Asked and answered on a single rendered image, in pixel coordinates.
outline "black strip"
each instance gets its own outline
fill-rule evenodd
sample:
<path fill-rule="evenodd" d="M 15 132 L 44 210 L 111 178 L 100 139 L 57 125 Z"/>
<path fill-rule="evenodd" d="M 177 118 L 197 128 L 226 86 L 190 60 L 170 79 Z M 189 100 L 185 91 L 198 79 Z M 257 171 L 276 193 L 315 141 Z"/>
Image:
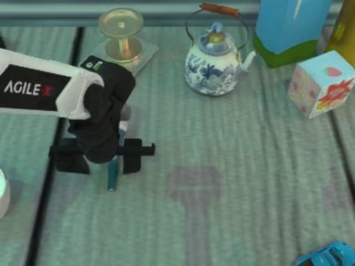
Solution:
<path fill-rule="evenodd" d="M 355 184 L 354 184 L 354 179 L 352 178 L 352 174 L 351 174 L 351 170 L 350 170 L 350 166 L 349 166 L 349 162 L 348 162 L 348 157 L 346 156 L 345 145 L 342 141 L 342 138 L 340 137 L 341 134 L 339 132 L 339 126 L 338 126 L 337 119 L 335 118 L 334 113 L 330 112 L 329 116 L 330 116 L 330 121 L 331 121 L 331 124 L 333 127 L 333 132 L 335 134 L 337 144 L 338 144 L 338 146 L 341 150 L 341 153 L 342 153 L 343 169 L 345 172 L 346 180 L 348 182 L 350 194 L 351 194 L 353 203 L 355 205 Z"/>
<path fill-rule="evenodd" d="M 72 56 L 70 60 L 71 65 L 77 65 L 79 62 L 79 53 L 84 36 L 84 28 L 77 28 L 75 39 L 73 42 Z M 53 145 L 57 145 L 62 137 L 65 127 L 65 119 L 60 118 L 58 120 L 57 129 L 55 130 Z M 29 244 L 26 264 L 27 266 L 34 266 L 36 263 L 36 258 L 38 255 L 38 249 L 40 244 L 40 239 L 42 236 L 42 229 L 45 220 L 45 214 L 47 212 L 48 202 L 50 198 L 50 192 L 52 190 L 52 184 L 54 180 L 54 158 L 50 158 L 47 166 L 47 171 L 45 173 L 44 184 L 42 188 L 42 194 L 39 200 L 39 206 L 37 210 L 37 215 L 35 218 L 35 223 L 33 227 L 33 232 L 31 236 L 31 242 Z"/>

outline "wooden handle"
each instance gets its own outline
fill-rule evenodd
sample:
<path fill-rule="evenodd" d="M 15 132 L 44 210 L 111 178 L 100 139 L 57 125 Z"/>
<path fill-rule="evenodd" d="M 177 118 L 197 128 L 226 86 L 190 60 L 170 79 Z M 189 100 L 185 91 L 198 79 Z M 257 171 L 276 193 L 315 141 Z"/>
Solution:
<path fill-rule="evenodd" d="M 239 17 L 240 13 L 238 9 L 231 7 L 218 6 L 216 4 L 202 3 L 200 8 L 204 11 L 209 11 L 212 13 L 222 14 L 226 16 Z"/>

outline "teapot handle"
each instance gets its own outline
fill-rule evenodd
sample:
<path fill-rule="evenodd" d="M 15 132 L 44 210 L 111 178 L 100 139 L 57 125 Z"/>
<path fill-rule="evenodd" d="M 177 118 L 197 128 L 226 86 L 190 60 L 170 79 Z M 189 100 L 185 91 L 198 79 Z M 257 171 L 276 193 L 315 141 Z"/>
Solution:
<path fill-rule="evenodd" d="M 240 50 L 244 46 L 246 46 L 246 44 L 249 41 L 249 28 L 248 28 L 247 24 L 241 19 L 241 14 L 238 9 L 231 8 L 231 7 L 218 6 L 217 4 L 208 4 L 208 3 L 202 3 L 200 5 L 200 8 L 201 8 L 200 10 L 195 11 L 194 13 L 189 15 L 188 18 L 186 19 L 186 22 L 185 22 L 186 34 L 191 39 L 191 45 L 193 45 L 195 41 L 194 41 L 194 37 L 192 37 L 192 35 L 189 31 L 189 25 L 188 25 L 189 20 L 191 19 L 191 17 L 193 17 L 194 15 L 196 15 L 198 13 L 201 13 L 203 11 L 208 11 L 208 12 L 217 13 L 217 14 L 221 14 L 221 15 L 225 15 L 225 16 L 235 17 L 246 28 L 246 33 L 247 33 L 246 41 L 241 46 L 237 47 L 237 50 Z"/>

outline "box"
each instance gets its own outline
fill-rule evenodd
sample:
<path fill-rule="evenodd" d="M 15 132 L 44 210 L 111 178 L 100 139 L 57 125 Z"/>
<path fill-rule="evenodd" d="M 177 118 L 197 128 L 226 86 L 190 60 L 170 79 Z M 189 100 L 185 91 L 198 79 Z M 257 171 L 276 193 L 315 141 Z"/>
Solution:
<path fill-rule="evenodd" d="M 288 96 L 313 118 L 344 104 L 354 84 L 354 68 L 331 51 L 297 64 Z"/>
<path fill-rule="evenodd" d="M 332 0 L 262 0 L 253 44 L 270 68 L 315 55 Z"/>

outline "white bowl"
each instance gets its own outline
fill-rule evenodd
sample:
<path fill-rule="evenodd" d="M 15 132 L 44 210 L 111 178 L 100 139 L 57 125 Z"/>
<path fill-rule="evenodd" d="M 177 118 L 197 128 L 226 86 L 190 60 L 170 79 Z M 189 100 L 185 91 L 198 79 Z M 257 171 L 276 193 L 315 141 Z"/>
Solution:
<path fill-rule="evenodd" d="M 0 169 L 0 219 L 2 219 L 10 205 L 10 186 Z"/>

